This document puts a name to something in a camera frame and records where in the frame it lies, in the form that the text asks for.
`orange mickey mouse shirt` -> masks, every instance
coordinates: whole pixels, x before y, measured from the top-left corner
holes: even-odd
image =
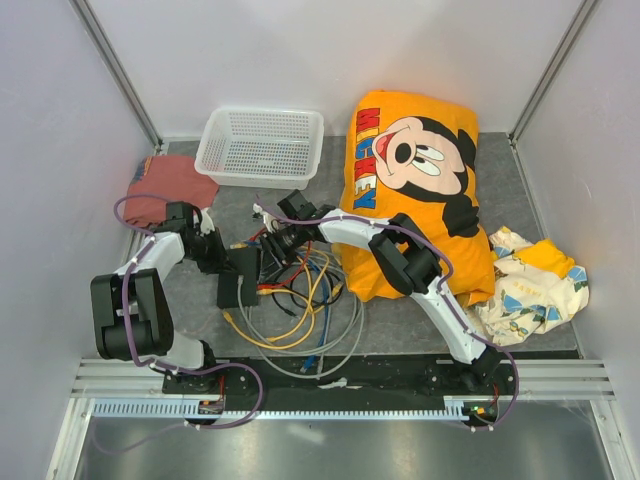
[[[340,203],[368,217],[409,215],[453,263],[449,287],[465,305],[488,300],[495,286],[489,241],[478,224],[477,139],[476,116],[467,108],[416,94],[370,92],[349,127]],[[349,290],[361,300],[402,296],[370,252],[341,245],[340,253]]]

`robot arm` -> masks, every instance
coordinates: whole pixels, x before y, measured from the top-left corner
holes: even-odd
[[[203,273],[228,272],[234,267],[208,209],[200,211],[184,202],[169,203],[167,220],[154,230],[154,237],[145,239],[134,258],[114,273],[100,275],[91,282],[98,352],[103,358],[131,360],[123,321],[122,282],[127,269],[134,264],[128,308],[141,360],[153,355],[178,367],[199,368],[204,363],[204,344],[174,330],[162,282],[185,257],[195,260]]]
[[[340,216],[350,216],[350,214],[340,209],[331,210],[326,214],[326,217],[328,218]],[[375,220],[375,223],[377,224],[389,223],[388,219],[361,218],[364,218],[365,220]],[[395,244],[384,245],[384,243],[387,242],[385,240],[385,230],[383,228],[374,227],[370,224],[367,225],[363,222],[348,219],[332,220],[320,224],[318,229],[327,243],[343,243],[345,245],[352,245],[369,251],[373,248],[374,255],[378,259],[379,263],[381,260],[382,262],[385,261],[385,259],[381,258],[387,255],[387,252],[383,251],[385,250],[385,247],[388,246],[389,248],[396,249]],[[403,263],[402,259],[404,259],[404,257],[398,250],[396,251],[398,252],[398,255],[395,255],[391,251],[390,253],[393,257],[400,260],[397,266],[398,268],[401,268]],[[429,251],[422,251],[422,253],[425,256],[431,257],[429,260],[435,258]],[[386,260],[388,263],[393,263],[394,258],[386,257]],[[467,318],[466,314],[456,301],[451,290],[449,290],[449,286],[446,282],[443,282],[440,288],[438,288],[438,283],[442,280],[442,276],[439,272],[437,263],[430,263],[429,267],[434,269],[434,271],[438,271],[438,274],[435,275],[431,282],[425,286],[426,288],[421,289],[423,292],[415,291],[413,289],[409,291],[406,288],[404,291],[401,291],[396,287],[396,285],[394,285],[394,283],[397,284],[397,281],[390,283],[394,288],[400,290],[401,293],[410,295],[411,298],[413,298],[418,305],[422,307],[427,316],[433,321],[444,337],[447,345],[449,346],[451,356],[455,360],[465,364],[472,364],[474,360],[480,358],[482,353],[485,351],[486,346],[469,335],[468,332],[477,334],[471,325],[468,326],[468,331],[463,330],[462,325],[460,325],[460,322],[456,318],[456,314],[463,319]],[[387,266],[388,273],[386,276],[391,275],[391,270],[393,269],[393,265]]]
[[[289,263],[295,258],[296,249],[310,240],[342,243],[371,251],[391,286],[413,298],[434,322],[447,342],[451,356],[463,367],[461,378],[469,387],[484,383],[493,374],[501,354],[474,338],[482,337],[470,325],[443,280],[438,257],[424,243],[416,241],[416,237],[424,238],[424,235],[407,215],[374,219],[328,206],[316,209],[298,191],[278,206],[293,220],[292,224],[261,237],[263,249],[277,263]],[[399,244],[407,244],[407,248],[401,252]]]

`white plastic basket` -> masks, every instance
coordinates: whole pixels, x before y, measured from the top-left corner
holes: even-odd
[[[304,189],[318,171],[324,120],[317,112],[219,108],[196,154],[196,171],[220,185]]]

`yellow cable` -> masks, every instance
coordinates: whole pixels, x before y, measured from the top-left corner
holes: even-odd
[[[315,291],[318,288],[318,285],[320,285],[320,282],[322,281],[322,277],[326,274],[327,269],[329,268],[329,265],[331,263],[331,259],[329,258],[329,256],[320,251],[320,250],[314,250],[318,255],[322,256],[325,258],[326,262],[324,264],[324,266],[322,267],[322,269],[320,270],[320,273],[318,274],[318,278],[316,279],[316,281],[313,283],[311,283],[312,281],[312,277],[311,277],[311,272],[309,271],[309,269],[307,268],[306,264],[303,263],[303,267],[305,270],[305,273],[307,275],[307,284],[309,287],[309,296],[305,297],[304,295],[298,293],[298,292],[294,292],[293,290],[288,290],[285,288],[274,288],[274,289],[263,289],[263,290],[259,290],[258,294],[259,295],[271,295],[271,294],[275,294],[275,293],[287,293],[287,294],[292,294],[292,295],[296,295],[297,297],[302,298],[306,304],[307,304],[307,308],[304,311],[304,314],[302,315],[302,317],[300,318],[300,321],[298,322],[298,324],[293,327],[293,329],[291,329],[289,332],[283,334],[283,335],[279,335],[277,337],[268,337],[267,340],[269,340],[270,342],[275,342],[278,340],[282,340],[283,338],[286,338],[292,334],[294,334],[295,332],[297,332],[300,327],[302,326],[302,324],[304,323],[305,319],[307,318],[307,316],[309,315],[309,313],[311,313],[311,325],[309,327],[309,330],[307,331],[307,333],[305,333],[300,339],[296,340],[295,342],[289,344],[289,345],[281,345],[281,346],[274,346],[274,345],[268,345],[262,342],[258,342],[257,340],[254,340],[253,338],[249,337],[248,335],[246,335],[242,330],[240,330],[240,328],[235,324],[233,317],[231,316],[231,314],[229,312],[227,312],[226,310],[222,311],[222,316],[224,317],[224,319],[229,322],[229,324],[233,327],[233,329],[238,333],[238,335],[240,335],[242,338],[244,338],[246,341],[257,345],[258,347],[262,347],[262,348],[266,348],[269,350],[287,350],[289,348],[293,348],[297,345],[299,345],[300,343],[304,342],[309,335],[311,335],[311,332],[313,331],[313,327],[315,326],[315,315],[316,313],[318,313],[319,311],[321,311],[324,308],[324,305],[321,305],[320,307],[318,307],[317,309],[313,308],[313,304],[312,304],[312,299],[313,299],[313,295],[315,294]],[[337,292],[340,290],[340,284],[338,284],[337,286],[334,287],[334,289],[331,292],[331,298],[333,298]]]
[[[284,333],[282,335],[278,335],[277,337],[268,337],[267,340],[269,340],[270,342],[277,342],[278,340],[282,340],[283,338],[287,338],[290,335],[293,335],[295,332],[298,331],[298,329],[302,326],[302,324],[304,323],[305,318],[307,318],[307,315],[309,314],[309,312],[311,313],[318,313],[320,310],[322,310],[322,308],[324,308],[324,305],[321,306],[318,310],[314,310],[313,309],[313,304],[311,303],[313,300],[313,295],[316,292],[316,289],[318,288],[318,285],[320,285],[320,282],[322,281],[322,277],[325,275],[325,272],[327,271],[327,269],[329,268],[329,264],[331,263],[331,259],[325,255],[324,253],[320,253],[321,255],[324,256],[326,263],[324,264],[324,267],[322,267],[322,269],[320,270],[320,273],[318,273],[318,278],[316,278],[315,283],[313,284],[313,286],[311,285],[311,272],[309,272],[309,269],[307,268],[307,265],[305,263],[303,263],[304,266],[304,271],[307,274],[307,283],[309,284],[309,296],[306,298],[307,301],[307,308],[304,311],[304,314],[302,315],[302,317],[300,317],[300,321],[298,322],[298,324],[293,327],[290,331],[288,331],[287,333]],[[277,289],[273,289],[273,290],[269,290],[267,288],[260,290],[260,293],[262,295],[268,295],[271,292],[276,292]]]
[[[307,298],[302,294],[299,294],[297,292],[291,292],[291,293],[293,293],[294,295],[297,295],[298,297],[302,298],[303,300],[307,300]],[[233,317],[226,310],[222,311],[222,316],[224,317],[224,319],[227,322],[229,322],[229,325],[231,325],[233,327],[233,329],[238,333],[238,335],[240,335],[242,338],[244,338],[247,342],[253,343],[254,345],[256,345],[258,347],[267,348],[269,350],[287,350],[289,348],[295,347],[296,345],[300,345],[302,342],[304,342],[309,337],[309,335],[311,335],[311,332],[313,331],[313,327],[316,324],[316,314],[312,310],[311,311],[311,325],[309,326],[309,330],[307,331],[307,333],[305,333],[300,339],[296,340],[295,342],[293,342],[293,343],[291,343],[289,345],[274,346],[274,345],[267,345],[266,343],[258,342],[257,340],[254,340],[253,338],[251,338],[250,336],[245,334],[236,325],[236,323],[233,321]]]

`red cable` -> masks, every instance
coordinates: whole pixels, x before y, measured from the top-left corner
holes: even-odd
[[[258,285],[258,290],[266,290],[268,288],[280,288],[280,287],[287,286],[289,282],[295,280],[295,278],[302,273],[302,271],[304,270],[304,266],[307,263],[307,260],[309,260],[310,254],[311,254],[311,242],[307,243],[307,253],[305,253],[304,258],[302,259],[302,263],[300,264],[300,267],[298,268],[298,270],[296,270],[296,273],[291,275],[291,278],[285,280],[284,282],[276,283],[273,285],[270,283],[260,284]]]
[[[250,242],[255,242],[256,238],[258,238],[260,235],[262,235],[264,232],[266,232],[267,229],[265,227],[261,228],[260,231],[258,233],[256,233],[253,237],[251,237],[249,239]]]
[[[498,398],[500,398],[500,391],[498,390],[498,385],[496,383],[493,384],[493,402],[489,407],[493,407],[496,403],[498,403]]]

